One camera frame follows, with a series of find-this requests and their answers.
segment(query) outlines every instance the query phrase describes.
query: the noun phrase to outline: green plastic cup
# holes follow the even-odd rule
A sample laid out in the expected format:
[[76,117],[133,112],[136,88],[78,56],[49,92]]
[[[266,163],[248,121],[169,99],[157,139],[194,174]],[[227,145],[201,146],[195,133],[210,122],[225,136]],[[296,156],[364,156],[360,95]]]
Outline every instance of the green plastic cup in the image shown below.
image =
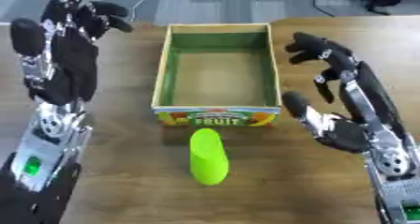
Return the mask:
[[208,186],[221,183],[228,175],[229,160],[218,133],[210,128],[199,129],[189,146],[190,169],[195,179]]

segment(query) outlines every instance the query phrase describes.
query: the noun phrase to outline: robotic hand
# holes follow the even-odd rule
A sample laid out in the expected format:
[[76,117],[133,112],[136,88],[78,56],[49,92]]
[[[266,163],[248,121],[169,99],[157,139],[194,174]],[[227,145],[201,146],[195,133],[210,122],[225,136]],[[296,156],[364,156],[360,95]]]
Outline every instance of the robotic hand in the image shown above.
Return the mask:
[[110,28],[130,32],[128,11],[111,3],[51,0],[41,24],[12,22],[23,82],[37,110],[17,151],[0,171],[0,217],[9,223],[58,223],[81,171],[92,127],[84,102],[97,89],[98,47]]
[[367,63],[334,41],[294,34],[287,52],[298,52],[292,64],[321,59],[330,65],[314,80],[328,102],[335,100],[328,82],[340,81],[339,97],[351,118],[321,114],[300,94],[288,92],[283,102],[315,140],[362,154],[374,187],[381,223],[420,223],[420,160],[418,146],[400,121],[398,110]]

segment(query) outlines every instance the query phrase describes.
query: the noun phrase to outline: fruit illustration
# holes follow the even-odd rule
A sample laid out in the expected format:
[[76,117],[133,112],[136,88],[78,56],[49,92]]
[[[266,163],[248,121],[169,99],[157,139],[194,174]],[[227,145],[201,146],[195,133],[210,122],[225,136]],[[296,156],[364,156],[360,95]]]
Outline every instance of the fruit illustration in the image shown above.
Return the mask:
[[187,118],[187,112],[171,112],[171,117],[176,120],[178,118]]
[[273,122],[274,119],[276,119],[276,115],[265,112],[255,112],[252,114],[251,118],[253,121],[258,120],[258,122],[250,124],[250,127],[262,127]]
[[187,118],[184,118],[184,117],[175,119],[175,122],[178,125],[188,125],[189,124],[189,120]]
[[224,109],[210,109],[208,112],[225,112]]
[[167,113],[167,112],[159,112],[157,114],[157,117],[165,125],[168,125],[168,126],[175,126],[176,125],[176,122],[173,120],[173,118],[171,117],[171,115],[169,113]]

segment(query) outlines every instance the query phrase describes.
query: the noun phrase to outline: box label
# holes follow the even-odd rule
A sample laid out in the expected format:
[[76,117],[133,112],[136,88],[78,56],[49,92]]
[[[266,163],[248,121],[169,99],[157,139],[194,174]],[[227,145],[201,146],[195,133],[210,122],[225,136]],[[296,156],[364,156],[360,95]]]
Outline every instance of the box label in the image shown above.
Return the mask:
[[208,112],[159,112],[158,117],[167,126],[262,127],[272,126],[278,114],[209,110]]

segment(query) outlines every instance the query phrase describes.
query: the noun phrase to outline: green led light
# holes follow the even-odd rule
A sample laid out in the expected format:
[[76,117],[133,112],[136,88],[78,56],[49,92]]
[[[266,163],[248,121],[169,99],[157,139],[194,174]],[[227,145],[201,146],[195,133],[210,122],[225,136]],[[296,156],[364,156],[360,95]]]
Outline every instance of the green led light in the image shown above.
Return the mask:
[[37,157],[29,157],[26,165],[24,166],[24,172],[30,175],[36,175],[41,166],[41,160]]
[[420,206],[419,205],[407,205],[402,206],[407,220],[420,220]]

